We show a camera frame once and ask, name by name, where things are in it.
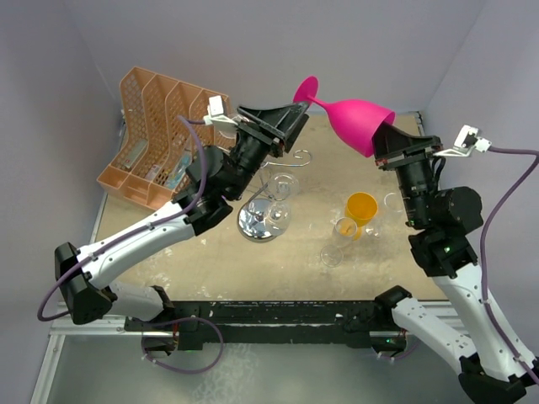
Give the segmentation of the pink plastic goblet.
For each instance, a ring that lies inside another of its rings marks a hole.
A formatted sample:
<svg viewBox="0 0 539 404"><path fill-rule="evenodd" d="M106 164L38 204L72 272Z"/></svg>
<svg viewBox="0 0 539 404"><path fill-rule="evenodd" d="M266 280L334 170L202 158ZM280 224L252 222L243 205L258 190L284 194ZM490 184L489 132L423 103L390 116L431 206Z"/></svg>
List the pink plastic goblet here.
<svg viewBox="0 0 539 404"><path fill-rule="evenodd" d="M327 114L335 134L363 157L374 154L373 138L382 124L392 125L396 113L386 107L362 99L345 99L326 103L317 97L318 79L307 77L298 87L294 103L320 106Z"/></svg>

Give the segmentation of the clear wine glass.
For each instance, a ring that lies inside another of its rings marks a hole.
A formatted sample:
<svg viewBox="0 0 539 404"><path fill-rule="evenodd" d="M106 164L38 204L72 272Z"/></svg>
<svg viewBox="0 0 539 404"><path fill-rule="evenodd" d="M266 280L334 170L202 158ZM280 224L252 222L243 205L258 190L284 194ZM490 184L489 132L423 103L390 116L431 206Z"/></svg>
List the clear wine glass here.
<svg viewBox="0 0 539 404"><path fill-rule="evenodd" d="M216 127L217 132L220 136L227 139L234 139L236 137L236 126L235 125L218 125Z"/></svg>
<svg viewBox="0 0 539 404"><path fill-rule="evenodd" d="M276 173L268 181L269 205L264 211L264 226L271 236L283 234L291 223L290 199L298 195L300 184L291 173Z"/></svg>

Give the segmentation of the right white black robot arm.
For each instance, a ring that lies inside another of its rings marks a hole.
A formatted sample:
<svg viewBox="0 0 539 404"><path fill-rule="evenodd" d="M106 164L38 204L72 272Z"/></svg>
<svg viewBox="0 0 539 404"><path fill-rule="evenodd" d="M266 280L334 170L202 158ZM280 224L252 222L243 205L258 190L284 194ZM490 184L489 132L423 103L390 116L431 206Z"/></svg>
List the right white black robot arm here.
<svg viewBox="0 0 539 404"><path fill-rule="evenodd" d="M479 129L465 125L453 147L437 136L411 136L383 123L372 138L376 165L397 175L414 261L444 292L465 327L459 332L395 286L377 296L374 317L384 329L411 332L456 372L475 403L515 403L538 382L538 357L517 336L488 287L486 252L474 252L467 235L486 232L479 194L466 186L440 189L448 157L492 152Z"/></svg>

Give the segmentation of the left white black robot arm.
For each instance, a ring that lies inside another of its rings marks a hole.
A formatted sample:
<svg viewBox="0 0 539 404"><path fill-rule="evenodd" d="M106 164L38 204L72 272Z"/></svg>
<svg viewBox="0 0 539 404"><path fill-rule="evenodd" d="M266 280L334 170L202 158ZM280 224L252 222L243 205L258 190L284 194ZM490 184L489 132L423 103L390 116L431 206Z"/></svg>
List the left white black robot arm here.
<svg viewBox="0 0 539 404"><path fill-rule="evenodd" d="M186 168L188 186L148 217L119 233L83 247L67 242L55 250L56 280L67 314L77 325L107 314L134 317L155 330L173 321L173 303L163 288L139 288L118 278L139 262L173 244L201 235L220 224L261 168L266 157L290 151L308 120L308 104L273 109L238 108L232 124L236 143L224 152L195 144Z"/></svg>

